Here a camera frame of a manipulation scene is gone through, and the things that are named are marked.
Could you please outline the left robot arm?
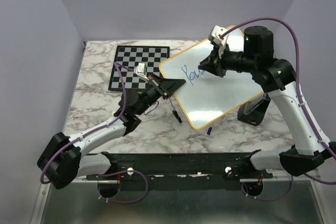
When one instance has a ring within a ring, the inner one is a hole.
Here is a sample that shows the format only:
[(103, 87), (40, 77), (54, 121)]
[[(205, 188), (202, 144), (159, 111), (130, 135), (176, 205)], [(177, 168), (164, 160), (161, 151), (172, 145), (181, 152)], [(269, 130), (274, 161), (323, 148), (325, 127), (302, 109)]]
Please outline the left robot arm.
[(123, 88), (119, 109), (112, 117), (81, 133), (55, 134), (37, 161), (41, 170), (40, 182), (51, 183), (56, 189), (69, 185), (76, 177), (101, 175), (112, 179), (116, 166), (104, 154), (87, 155), (99, 146), (133, 132), (141, 123), (143, 114), (159, 98), (169, 99), (186, 81), (184, 79), (148, 76), (149, 86), (142, 92)]

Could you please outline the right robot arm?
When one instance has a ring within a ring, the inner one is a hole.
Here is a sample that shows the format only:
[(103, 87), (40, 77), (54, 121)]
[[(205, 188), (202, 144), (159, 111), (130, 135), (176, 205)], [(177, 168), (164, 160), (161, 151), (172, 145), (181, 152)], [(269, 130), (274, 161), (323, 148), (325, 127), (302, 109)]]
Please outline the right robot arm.
[(200, 70), (224, 77), (226, 71), (250, 73), (279, 109), (294, 140), (288, 150), (255, 151), (241, 165), (242, 173), (255, 177), (263, 169), (283, 169), (300, 176), (318, 168), (335, 154), (335, 142), (323, 133), (309, 109), (292, 64), (274, 57), (274, 35), (264, 26), (244, 30), (243, 51), (231, 51), (228, 30), (214, 26), (208, 36), (213, 50), (198, 65)]

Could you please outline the yellow framed whiteboard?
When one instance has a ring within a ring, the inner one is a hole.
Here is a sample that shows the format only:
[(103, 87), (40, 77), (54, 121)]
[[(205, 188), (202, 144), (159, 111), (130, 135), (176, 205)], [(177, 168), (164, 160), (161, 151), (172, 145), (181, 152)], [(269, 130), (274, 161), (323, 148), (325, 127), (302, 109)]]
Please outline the yellow framed whiteboard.
[(198, 69), (212, 51), (208, 39), (162, 61), (161, 75), (167, 79), (184, 79), (186, 83), (174, 96), (192, 128), (200, 130), (262, 94), (248, 73), (228, 71), (222, 78)]

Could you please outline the blue marker cap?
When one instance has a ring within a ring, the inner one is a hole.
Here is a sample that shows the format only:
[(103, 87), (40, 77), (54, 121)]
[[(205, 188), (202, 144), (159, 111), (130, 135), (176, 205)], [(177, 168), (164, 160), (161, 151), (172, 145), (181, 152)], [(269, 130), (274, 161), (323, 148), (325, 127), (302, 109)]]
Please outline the blue marker cap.
[(212, 127), (210, 127), (208, 130), (207, 130), (207, 135), (210, 135), (212, 132)]

